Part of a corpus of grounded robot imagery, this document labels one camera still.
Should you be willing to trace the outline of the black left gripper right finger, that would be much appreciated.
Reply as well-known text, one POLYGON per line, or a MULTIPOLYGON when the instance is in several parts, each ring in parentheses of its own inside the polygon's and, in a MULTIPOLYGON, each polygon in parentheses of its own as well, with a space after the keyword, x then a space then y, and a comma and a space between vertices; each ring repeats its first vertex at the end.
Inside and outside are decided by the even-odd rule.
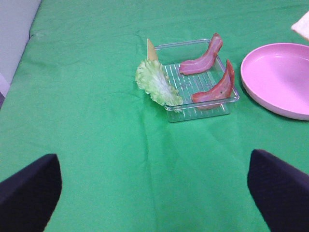
POLYGON ((309 230, 308 174, 265 150, 255 149, 247 186, 270 231, 309 230))

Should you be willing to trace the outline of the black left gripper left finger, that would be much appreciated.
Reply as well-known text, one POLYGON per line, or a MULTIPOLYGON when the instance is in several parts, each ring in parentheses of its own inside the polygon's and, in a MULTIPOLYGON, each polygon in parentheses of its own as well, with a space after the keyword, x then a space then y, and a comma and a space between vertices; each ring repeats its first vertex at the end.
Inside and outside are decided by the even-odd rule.
POLYGON ((0 230, 42 232, 62 192, 57 154, 46 154, 0 183, 0 230))

